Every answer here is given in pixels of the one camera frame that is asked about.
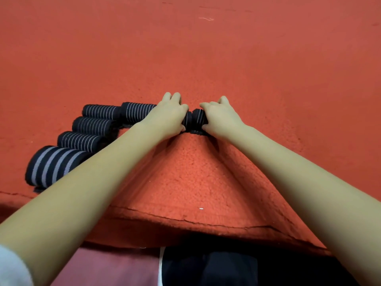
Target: orange-red fabric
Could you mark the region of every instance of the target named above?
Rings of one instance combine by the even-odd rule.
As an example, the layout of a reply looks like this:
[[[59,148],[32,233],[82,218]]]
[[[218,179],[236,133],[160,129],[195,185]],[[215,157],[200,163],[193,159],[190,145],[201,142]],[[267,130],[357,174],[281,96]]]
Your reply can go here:
[[[166,91],[191,110],[226,95],[245,123],[381,200],[380,6],[0,0],[2,215],[36,196],[29,159],[85,104],[157,103]],[[140,163],[88,240],[172,243],[159,225],[324,249],[242,154],[193,134]]]

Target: shirt sleeve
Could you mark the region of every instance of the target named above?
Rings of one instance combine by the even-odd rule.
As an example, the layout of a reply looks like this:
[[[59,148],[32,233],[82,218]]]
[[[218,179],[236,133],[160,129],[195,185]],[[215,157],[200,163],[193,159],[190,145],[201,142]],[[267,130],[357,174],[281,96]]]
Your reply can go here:
[[[32,276],[19,256],[0,245],[0,286],[33,286]]]

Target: bare skin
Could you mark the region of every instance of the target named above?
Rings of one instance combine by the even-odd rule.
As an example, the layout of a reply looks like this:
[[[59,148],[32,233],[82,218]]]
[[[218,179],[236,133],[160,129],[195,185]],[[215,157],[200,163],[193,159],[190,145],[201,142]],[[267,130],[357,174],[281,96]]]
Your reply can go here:
[[[54,280],[136,163],[184,130],[188,106],[180,103],[179,93],[166,93],[142,122],[0,225],[0,244],[21,257],[36,286]],[[379,201],[245,125],[226,97],[200,105],[209,122],[204,130],[255,163],[362,285],[381,284]]]

